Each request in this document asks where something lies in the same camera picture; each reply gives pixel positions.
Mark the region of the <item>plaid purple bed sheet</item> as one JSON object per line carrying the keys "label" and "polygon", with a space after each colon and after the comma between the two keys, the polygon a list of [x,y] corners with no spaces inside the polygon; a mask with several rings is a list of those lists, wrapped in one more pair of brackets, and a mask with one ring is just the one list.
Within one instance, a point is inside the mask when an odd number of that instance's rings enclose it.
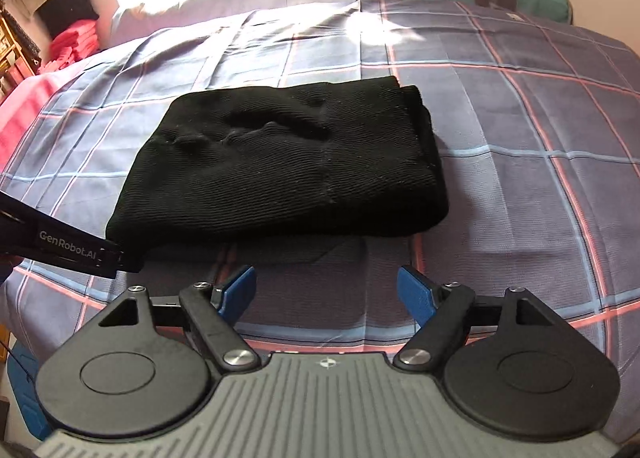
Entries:
{"label": "plaid purple bed sheet", "polygon": [[606,432],[639,431],[639,59],[612,38],[461,2],[360,0],[166,28],[61,72],[4,192],[102,235],[137,152],[186,92],[393,75],[430,111],[450,211],[409,239],[262,266],[239,331],[258,351],[395,353],[399,267],[481,295],[525,287],[608,355]]}

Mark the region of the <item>black knit pants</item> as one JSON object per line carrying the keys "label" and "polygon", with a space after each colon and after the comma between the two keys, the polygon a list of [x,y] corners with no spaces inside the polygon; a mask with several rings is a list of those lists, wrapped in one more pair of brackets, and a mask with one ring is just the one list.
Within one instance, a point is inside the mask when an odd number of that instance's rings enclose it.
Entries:
{"label": "black knit pants", "polygon": [[106,236],[147,261],[315,259],[438,225],[449,201],[430,112],[395,77],[191,92],[169,106]]}

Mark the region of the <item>wooden shelf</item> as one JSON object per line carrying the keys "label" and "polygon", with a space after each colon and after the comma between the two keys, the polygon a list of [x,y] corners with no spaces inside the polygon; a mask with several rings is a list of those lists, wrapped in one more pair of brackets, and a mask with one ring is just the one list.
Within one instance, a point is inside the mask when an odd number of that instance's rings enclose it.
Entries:
{"label": "wooden shelf", "polygon": [[40,50],[17,21],[1,10],[1,101],[23,80],[37,74]]}

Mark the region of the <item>pink folded towel stack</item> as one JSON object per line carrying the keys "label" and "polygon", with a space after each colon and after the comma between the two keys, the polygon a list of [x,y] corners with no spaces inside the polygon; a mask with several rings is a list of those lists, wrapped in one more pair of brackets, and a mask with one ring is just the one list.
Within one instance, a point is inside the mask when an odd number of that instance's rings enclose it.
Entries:
{"label": "pink folded towel stack", "polygon": [[38,73],[60,71],[91,57],[100,50],[100,40],[94,20],[79,20],[52,40],[49,61],[40,66]]}

